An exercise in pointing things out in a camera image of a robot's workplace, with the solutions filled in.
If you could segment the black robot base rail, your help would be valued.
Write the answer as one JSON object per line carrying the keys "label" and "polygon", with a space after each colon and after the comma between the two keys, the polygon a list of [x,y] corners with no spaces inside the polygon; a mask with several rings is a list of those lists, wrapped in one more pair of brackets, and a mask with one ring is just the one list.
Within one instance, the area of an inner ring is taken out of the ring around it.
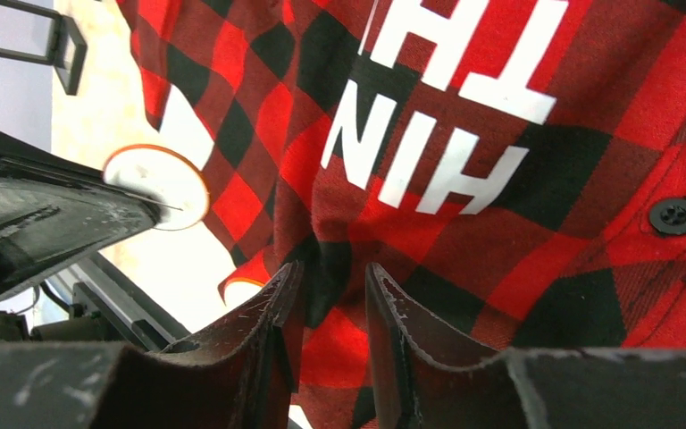
{"label": "black robot base rail", "polygon": [[101,255],[0,302],[0,341],[125,341],[161,351],[189,335]]}

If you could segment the orange green round brooch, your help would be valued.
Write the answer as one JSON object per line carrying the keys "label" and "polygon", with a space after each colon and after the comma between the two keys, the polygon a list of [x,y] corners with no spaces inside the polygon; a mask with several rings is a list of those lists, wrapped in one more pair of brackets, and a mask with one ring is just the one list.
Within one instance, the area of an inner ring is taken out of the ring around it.
{"label": "orange green round brooch", "polygon": [[200,170],[166,147],[120,148],[105,162],[103,181],[158,206],[157,230],[190,228],[205,218],[209,208],[210,195]]}

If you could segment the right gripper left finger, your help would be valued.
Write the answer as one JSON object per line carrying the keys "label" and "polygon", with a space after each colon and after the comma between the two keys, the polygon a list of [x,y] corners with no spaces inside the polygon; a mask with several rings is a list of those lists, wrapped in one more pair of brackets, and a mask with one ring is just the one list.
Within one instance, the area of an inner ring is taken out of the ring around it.
{"label": "right gripper left finger", "polygon": [[303,266],[160,352],[0,342],[0,428],[284,428],[298,389]]}

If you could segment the red black plaid shirt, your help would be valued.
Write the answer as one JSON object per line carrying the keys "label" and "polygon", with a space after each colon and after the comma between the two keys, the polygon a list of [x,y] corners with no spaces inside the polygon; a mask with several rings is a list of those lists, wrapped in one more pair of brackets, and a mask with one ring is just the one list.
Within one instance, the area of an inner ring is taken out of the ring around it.
{"label": "red black plaid shirt", "polygon": [[377,426],[380,264],[494,349],[686,349],[686,1],[122,1],[213,141],[221,293],[295,260],[296,403]]}

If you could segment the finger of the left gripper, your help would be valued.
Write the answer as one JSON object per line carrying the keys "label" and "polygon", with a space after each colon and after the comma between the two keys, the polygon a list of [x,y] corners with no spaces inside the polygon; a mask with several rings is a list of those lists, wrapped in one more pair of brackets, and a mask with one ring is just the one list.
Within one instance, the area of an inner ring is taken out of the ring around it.
{"label": "finger of the left gripper", "polygon": [[0,131],[0,301],[152,229],[151,201]]}

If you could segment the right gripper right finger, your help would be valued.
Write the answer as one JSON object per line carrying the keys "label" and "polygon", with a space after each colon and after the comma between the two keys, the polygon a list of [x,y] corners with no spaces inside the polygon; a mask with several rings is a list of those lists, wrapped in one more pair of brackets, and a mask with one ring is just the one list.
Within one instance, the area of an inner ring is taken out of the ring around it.
{"label": "right gripper right finger", "polygon": [[496,351],[377,264],[366,316],[383,428],[686,428],[686,350]]}

